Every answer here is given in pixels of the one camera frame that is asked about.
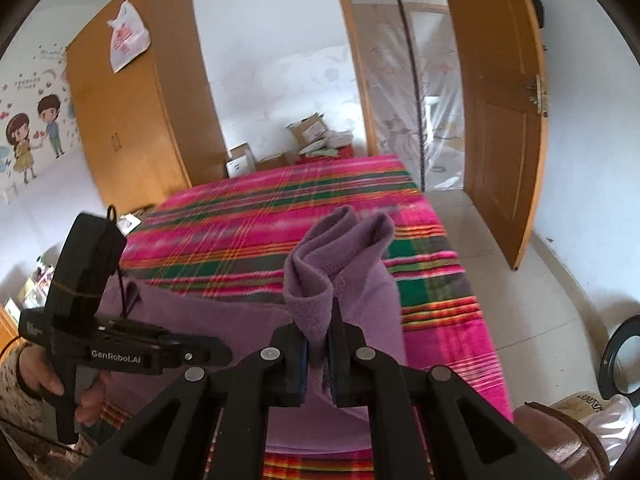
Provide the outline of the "left floral sleeve forearm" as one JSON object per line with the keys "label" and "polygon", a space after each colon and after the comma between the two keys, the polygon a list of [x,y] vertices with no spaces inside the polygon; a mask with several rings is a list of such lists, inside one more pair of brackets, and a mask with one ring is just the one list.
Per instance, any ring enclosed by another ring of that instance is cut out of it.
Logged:
{"label": "left floral sleeve forearm", "polygon": [[27,346],[35,344],[23,342],[1,363],[2,434],[30,478],[67,479],[84,460],[34,437],[44,436],[44,403],[42,393],[29,390],[17,370],[18,357]]}

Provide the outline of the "person left hand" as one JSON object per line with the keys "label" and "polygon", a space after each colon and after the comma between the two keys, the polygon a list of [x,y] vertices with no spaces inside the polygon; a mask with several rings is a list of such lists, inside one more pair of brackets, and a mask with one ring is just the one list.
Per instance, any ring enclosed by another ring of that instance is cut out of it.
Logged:
{"label": "person left hand", "polygon": [[[18,357],[17,370],[29,390],[43,393],[44,390],[62,396],[63,384],[47,359],[46,352],[38,346],[25,347]],[[105,391],[111,382],[110,372],[102,370],[90,388],[80,396],[75,418],[81,424],[92,426],[100,418]]]}

